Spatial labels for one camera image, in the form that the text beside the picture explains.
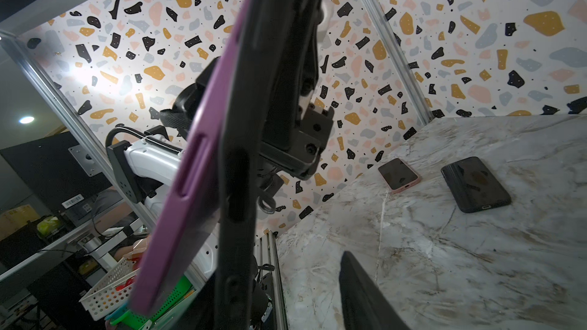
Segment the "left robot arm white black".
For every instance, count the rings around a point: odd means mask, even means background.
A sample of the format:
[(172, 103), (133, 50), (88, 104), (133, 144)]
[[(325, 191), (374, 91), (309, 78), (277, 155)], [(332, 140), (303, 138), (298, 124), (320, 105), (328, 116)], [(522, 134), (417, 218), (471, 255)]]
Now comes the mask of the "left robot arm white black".
[[(319, 69), (318, 49), (325, 37), (325, 32), (320, 31), (308, 45), (297, 115), (289, 121), (285, 119), (285, 112), (293, 107), (293, 100), (286, 99), (268, 120), (270, 133), (263, 138), (262, 165), (257, 177), (262, 191), (258, 206), (263, 209), (270, 209), (268, 199), (284, 185), (279, 172), (308, 180), (316, 172), (327, 146), (333, 127), (333, 110), (310, 102)], [(158, 215), (164, 211), (165, 200), (185, 154), (183, 149), (170, 145), (167, 129), (173, 128), (180, 137), (188, 137), (218, 61), (214, 58), (209, 63), (195, 83), (177, 96), (172, 108), (160, 111), (159, 126), (139, 132), (119, 125), (107, 137), (107, 154), (119, 186), (131, 201), (143, 203)]]

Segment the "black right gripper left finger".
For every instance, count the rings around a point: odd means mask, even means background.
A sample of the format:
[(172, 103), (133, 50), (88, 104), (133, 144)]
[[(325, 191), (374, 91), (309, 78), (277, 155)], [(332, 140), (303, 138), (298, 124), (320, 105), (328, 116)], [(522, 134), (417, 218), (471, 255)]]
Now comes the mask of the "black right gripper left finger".
[(213, 330), (216, 275), (213, 274), (176, 322), (176, 330)]

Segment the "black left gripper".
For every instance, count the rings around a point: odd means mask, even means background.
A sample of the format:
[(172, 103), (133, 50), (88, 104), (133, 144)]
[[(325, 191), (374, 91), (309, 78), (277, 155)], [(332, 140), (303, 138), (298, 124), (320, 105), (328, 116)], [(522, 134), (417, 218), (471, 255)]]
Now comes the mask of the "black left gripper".
[(275, 194), (284, 184), (278, 172), (308, 180), (326, 149), (333, 129), (334, 108), (307, 100), (315, 90), (318, 73), (316, 33), (292, 34), (272, 85), (263, 130), (257, 200), (263, 212), (277, 210)]

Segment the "black phone case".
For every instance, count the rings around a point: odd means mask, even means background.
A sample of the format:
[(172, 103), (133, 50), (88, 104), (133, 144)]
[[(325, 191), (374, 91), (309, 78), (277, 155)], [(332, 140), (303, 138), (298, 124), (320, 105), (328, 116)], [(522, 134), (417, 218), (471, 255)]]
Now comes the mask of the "black phone case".
[(232, 31), (235, 69), (219, 156), (220, 237), (215, 329), (247, 329), (252, 297), (257, 187), (263, 129), (290, 31), (319, 0), (245, 0)]

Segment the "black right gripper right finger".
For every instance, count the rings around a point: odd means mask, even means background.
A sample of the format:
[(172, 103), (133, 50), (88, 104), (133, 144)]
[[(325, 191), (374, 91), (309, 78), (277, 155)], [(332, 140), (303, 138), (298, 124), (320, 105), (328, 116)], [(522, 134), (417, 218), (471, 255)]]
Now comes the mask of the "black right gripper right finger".
[(346, 329), (409, 329), (351, 252), (343, 253), (340, 265), (339, 289)]

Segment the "purple phone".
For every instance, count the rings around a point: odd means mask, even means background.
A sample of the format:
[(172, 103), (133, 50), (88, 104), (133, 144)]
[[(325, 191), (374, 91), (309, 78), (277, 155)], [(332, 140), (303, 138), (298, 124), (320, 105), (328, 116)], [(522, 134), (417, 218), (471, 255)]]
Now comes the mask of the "purple phone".
[(220, 139), (238, 60), (238, 35), (251, 2), (244, 0), (226, 49), (203, 89), (186, 149), (141, 260), (128, 305), (142, 316), (158, 311), (218, 221)]

